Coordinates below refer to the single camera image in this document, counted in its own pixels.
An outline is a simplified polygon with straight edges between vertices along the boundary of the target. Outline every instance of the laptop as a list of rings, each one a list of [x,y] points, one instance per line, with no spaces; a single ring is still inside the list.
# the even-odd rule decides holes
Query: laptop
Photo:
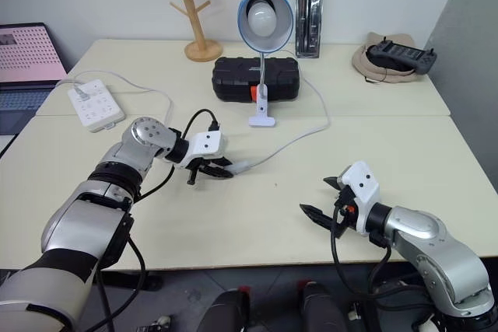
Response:
[[[43,23],[0,25],[0,135],[20,133],[66,73]]]

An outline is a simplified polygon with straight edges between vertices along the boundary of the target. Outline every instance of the black toolbox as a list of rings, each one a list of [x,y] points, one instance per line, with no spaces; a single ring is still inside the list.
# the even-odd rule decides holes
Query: black toolbox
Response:
[[[216,60],[212,70],[212,87],[216,96],[223,101],[255,101],[259,65],[259,58],[221,57]],[[296,99],[299,92],[297,61],[293,58],[266,58],[265,84],[268,87],[268,101]]]

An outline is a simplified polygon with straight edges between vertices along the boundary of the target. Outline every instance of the power strip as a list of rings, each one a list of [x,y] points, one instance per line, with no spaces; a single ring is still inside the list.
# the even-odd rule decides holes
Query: power strip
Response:
[[[81,92],[68,91],[69,99],[82,125],[90,132],[113,128],[116,122],[125,118],[125,113],[100,79],[78,85],[77,90]]]

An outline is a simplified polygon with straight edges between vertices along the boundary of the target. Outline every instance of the beige hat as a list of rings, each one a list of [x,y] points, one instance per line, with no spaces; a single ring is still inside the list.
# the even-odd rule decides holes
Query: beige hat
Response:
[[[405,46],[415,48],[415,42],[408,34],[393,34],[384,36],[377,33],[368,33],[366,43],[358,48],[352,56],[352,66],[364,75],[366,79],[371,79],[376,82],[399,83],[415,81],[418,78],[418,75],[415,74],[413,69],[408,70],[407,72],[400,72],[399,70],[376,66],[368,60],[368,57],[366,56],[368,48],[375,44],[379,44],[384,37],[397,44],[403,44]]]

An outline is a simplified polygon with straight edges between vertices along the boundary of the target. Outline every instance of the laptop keyboard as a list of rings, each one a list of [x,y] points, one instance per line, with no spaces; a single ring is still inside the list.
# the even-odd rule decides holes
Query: laptop keyboard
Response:
[[[37,110],[50,91],[0,92],[0,110]]]

